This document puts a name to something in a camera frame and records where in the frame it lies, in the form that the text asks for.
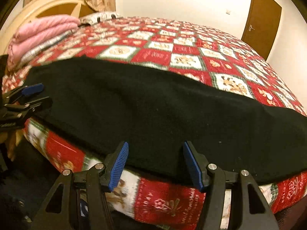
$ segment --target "pink blanket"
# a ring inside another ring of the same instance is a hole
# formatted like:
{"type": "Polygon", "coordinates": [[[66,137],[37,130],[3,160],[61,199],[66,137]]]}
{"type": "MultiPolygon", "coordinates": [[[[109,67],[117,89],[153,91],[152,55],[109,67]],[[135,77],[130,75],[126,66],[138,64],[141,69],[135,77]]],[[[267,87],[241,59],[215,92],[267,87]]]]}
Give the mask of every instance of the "pink blanket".
{"type": "Polygon", "coordinates": [[[28,52],[30,49],[36,47],[37,45],[45,42],[67,30],[75,29],[78,27],[77,23],[68,22],[56,25],[54,27],[48,28],[37,35],[34,35],[21,43],[14,43],[11,42],[8,47],[8,60],[7,60],[7,67],[8,70],[11,71],[15,68],[18,64],[22,56],[28,52]]]}
{"type": "Polygon", "coordinates": [[[21,26],[13,35],[12,42],[20,43],[48,28],[58,24],[73,22],[80,25],[80,20],[69,15],[46,16],[21,26]]]}

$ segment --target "bedspread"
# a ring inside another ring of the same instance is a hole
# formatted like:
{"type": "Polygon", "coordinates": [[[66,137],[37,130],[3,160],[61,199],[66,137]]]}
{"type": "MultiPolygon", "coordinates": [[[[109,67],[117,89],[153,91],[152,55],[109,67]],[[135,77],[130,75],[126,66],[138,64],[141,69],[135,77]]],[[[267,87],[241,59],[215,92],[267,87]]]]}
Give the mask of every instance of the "bedspread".
{"type": "MultiPolygon", "coordinates": [[[[283,80],[247,44],[220,30],[156,18],[123,18],[82,27],[3,78],[2,92],[22,85],[32,66],[87,55],[176,72],[270,105],[306,111],[283,80]]],[[[27,121],[26,138],[59,170],[87,170],[99,159],[81,151],[35,119],[27,121]]],[[[278,212],[306,195],[307,172],[280,183],[260,186],[272,211],[278,212]]],[[[165,228],[194,229],[205,195],[194,188],[148,179],[124,170],[108,202],[135,220],[165,228]]],[[[227,228],[231,191],[225,193],[221,228],[227,228]]]]}

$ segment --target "white wall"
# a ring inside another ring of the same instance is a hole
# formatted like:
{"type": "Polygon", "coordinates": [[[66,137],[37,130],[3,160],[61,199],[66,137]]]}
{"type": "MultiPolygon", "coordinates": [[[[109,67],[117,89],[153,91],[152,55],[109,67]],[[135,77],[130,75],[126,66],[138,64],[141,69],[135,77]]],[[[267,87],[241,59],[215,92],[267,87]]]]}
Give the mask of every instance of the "white wall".
{"type": "Polygon", "coordinates": [[[1,30],[0,30],[0,34],[2,33],[2,31],[5,31],[7,29],[7,27],[10,25],[10,23],[13,21],[13,19],[15,18],[15,16],[17,16],[22,8],[23,8],[23,1],[24,0],[19,0],[18,3],[16,4],[16,6],[13,8],[13,10],[11,11],[11,13],[9,14],[9,16],[7,17],[5,23],[3,24],[1,30]]]}
{"type": "MultiPolygon", "coordinates": [[[[267,62],[307,107],[307,24],[291,0],[275,0],[281,20],[267,62]]],[[[189,21],[242,37],[251,0],[116,0],[123,16],[148,16],[189,21]]]]}

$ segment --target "headboard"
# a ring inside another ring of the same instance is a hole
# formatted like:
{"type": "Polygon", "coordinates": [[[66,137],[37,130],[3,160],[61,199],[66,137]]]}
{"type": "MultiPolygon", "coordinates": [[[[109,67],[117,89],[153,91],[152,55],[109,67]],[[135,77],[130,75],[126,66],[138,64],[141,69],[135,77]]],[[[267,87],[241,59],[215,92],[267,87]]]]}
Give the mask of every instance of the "headboard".
{"type": "Polygon", "coordinates": [[[84,0],[33,0],[22,9],[10,26],[0,34],[0,55],[7,53],[9,42],[17,29],[33,19],[58,14],[69,14],[79,18],[94,12],[84,0]]]}

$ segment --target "brown wooden door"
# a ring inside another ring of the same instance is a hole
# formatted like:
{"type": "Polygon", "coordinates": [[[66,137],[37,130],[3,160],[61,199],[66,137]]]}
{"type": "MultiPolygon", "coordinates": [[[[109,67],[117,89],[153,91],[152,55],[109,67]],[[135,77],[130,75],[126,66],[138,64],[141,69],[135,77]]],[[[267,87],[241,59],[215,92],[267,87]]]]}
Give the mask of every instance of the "brown wooden door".
{"type": "Polygon", "coordinates": [[[251,0],[242,41],[267,60],[273,46],[281,15],[274,0],[251,0]]]}

